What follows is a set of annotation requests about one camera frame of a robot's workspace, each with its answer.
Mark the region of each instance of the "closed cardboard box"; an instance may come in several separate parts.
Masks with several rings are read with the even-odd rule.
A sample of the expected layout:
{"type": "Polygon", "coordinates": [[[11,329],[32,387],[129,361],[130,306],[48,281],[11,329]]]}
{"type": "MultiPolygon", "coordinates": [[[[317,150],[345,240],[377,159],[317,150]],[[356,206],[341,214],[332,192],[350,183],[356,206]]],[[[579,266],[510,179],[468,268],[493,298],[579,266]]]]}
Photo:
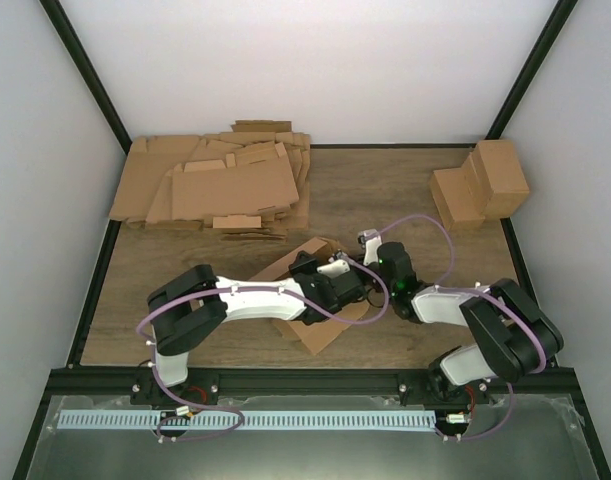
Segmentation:
{"type": "MultiPolygon", "coordinates": [[[[270,266],[250,278],[252,282],[273,282],[289,277],[289,266],[296,260],[300,251],[314,255],[324,264],[338,250],[344,250],[335,240],[322,237],[314,237],[300,247],[272,263],[270,266]]],[[[366,301],[352,303],[343,308],[338,316],[348,320],[360,320],[369,309],[366,301]]],[[[327,320],[313,325],[305,325],[299,321],[286,322],[284,320],[272,320],[286,340],[295,342],[296,346],[302,348],[312,355],[316,355],[334,341],[341,333],[351,327],[350,324],[327,320]]]]}
{"type": "Polygon", "coordinates": [[[485,221],[485,217],[474,207],[462,169],[435,170],[429,188],[447,230],[478,228],[485,221]]]}
{"type": "Polygon", "coordinates": [[[487,219],[511,216],[529,195],[516,149],[510,140],[478,142],[462,168],[474,206],[487,219]]]}

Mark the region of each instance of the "wooden table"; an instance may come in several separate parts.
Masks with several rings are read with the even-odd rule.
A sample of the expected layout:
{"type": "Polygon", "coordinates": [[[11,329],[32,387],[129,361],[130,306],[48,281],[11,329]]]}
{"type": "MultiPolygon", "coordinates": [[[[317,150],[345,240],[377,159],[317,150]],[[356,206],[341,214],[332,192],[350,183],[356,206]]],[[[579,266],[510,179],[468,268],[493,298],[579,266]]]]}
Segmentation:
{"type": "MultiPolygon", "coordinates": [[[[81,364],[136,365],[148,350],[134,333],[147,314],[147,295],[198,263],[217,275],[247,279],[315,235],[350,250],[356,234],[409,213],[438,218],[428,188],[431,172],[460,166],[467,149],[315,149],[312,151],[311,228],[287,243],[220,241],[213,232],[121,228],[81,364]]],[[[515,278],[498,221],[455,232],[456,268],[445,285],[471,286],[515,278]]],[[[426,281],[448,265],[448,248],[436,226],[422,220],[385,235],[401,241],[426,281]]],[[[284,340],[268,320],[229,322],[190,354],[190,365],[210,367],[424,368],[447,350],[470,343],[467,329],[415,325],[393,311],[379,322],[352,327],[317,356],[284,340]]]]}

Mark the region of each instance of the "slotted metal strip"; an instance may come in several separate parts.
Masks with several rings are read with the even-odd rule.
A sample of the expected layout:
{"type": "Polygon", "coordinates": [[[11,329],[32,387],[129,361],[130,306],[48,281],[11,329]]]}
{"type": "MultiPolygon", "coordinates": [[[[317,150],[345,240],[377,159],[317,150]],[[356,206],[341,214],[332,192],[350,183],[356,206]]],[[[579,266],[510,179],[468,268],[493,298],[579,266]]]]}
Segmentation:
{"type": "MultiPolygon", "coordinates": [[[[434,412],[395,411],[247,411],[240,430],[381,430],[433,432],[434,412]]],[[[201,412],[191,420],[171,420],[162,429],[222,430],[238,417],[226,412],[201,412]]],[[[145,410],[63,410],[57,428],[61,430],[152,430],[161,412],[145,410]]]]}

